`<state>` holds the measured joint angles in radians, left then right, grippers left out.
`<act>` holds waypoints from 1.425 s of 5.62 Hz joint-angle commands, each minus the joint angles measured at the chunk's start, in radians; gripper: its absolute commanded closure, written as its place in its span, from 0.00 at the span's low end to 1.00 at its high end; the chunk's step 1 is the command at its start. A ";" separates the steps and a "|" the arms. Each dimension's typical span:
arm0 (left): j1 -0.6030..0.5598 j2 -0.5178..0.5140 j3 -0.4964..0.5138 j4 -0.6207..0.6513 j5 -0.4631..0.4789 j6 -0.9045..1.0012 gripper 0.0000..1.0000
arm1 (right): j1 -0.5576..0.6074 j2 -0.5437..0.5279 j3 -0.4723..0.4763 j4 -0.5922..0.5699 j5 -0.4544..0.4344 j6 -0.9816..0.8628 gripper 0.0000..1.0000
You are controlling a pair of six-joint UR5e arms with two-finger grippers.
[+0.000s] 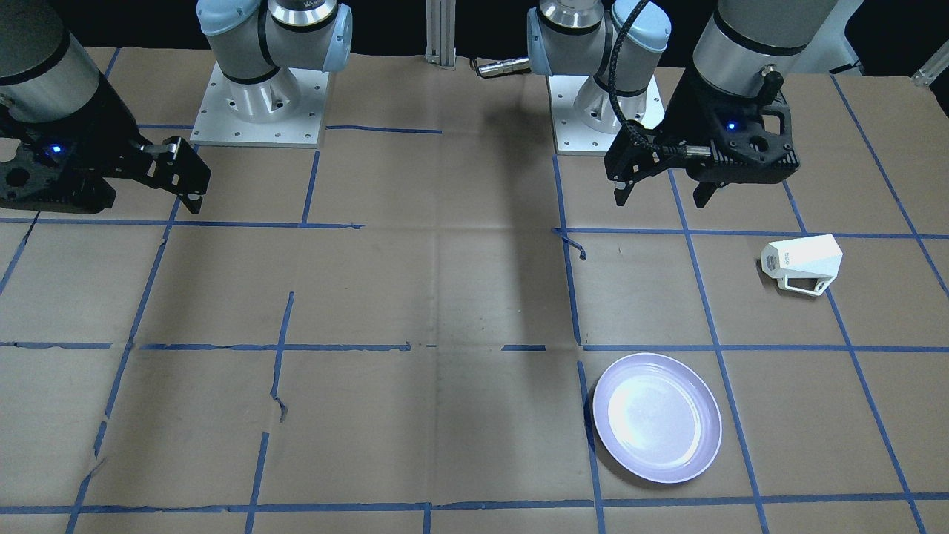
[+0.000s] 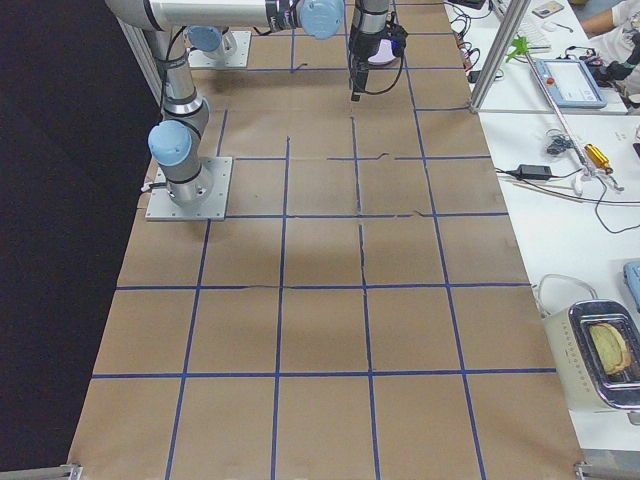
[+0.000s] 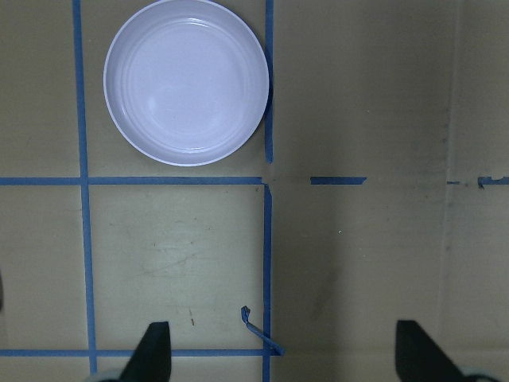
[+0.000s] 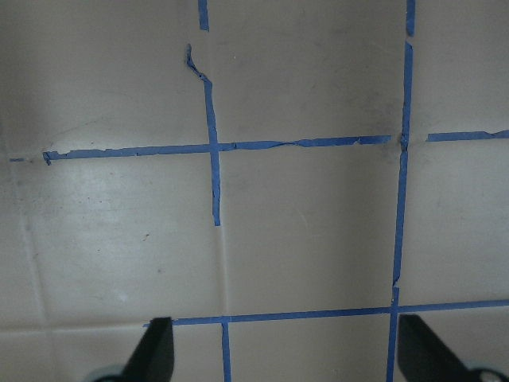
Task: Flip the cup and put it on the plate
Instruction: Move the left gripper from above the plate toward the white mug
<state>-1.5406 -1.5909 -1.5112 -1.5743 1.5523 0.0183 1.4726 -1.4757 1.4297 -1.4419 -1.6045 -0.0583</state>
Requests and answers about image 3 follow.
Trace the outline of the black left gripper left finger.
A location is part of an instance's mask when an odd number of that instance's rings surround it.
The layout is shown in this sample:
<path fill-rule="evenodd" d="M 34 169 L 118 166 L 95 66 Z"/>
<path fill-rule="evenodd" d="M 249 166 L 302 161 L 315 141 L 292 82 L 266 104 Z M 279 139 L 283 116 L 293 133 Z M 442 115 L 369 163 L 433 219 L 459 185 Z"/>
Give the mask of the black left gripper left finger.
<path fill-rule="evenodd" d="M 120 381 L 170 380 L 171 340 L 168 322 L 152 322 L 120 374 Z"/>

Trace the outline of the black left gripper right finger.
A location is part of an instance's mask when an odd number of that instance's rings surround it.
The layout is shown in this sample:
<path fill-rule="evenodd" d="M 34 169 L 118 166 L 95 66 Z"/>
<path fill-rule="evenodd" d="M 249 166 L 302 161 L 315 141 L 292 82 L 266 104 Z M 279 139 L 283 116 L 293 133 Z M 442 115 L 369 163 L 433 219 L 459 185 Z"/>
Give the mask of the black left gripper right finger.
<path fill-rule="evenodd" d="M 401 381 L 462 381 L 464 374 L 413 320 L 398 320 L 395 370 Z"/>

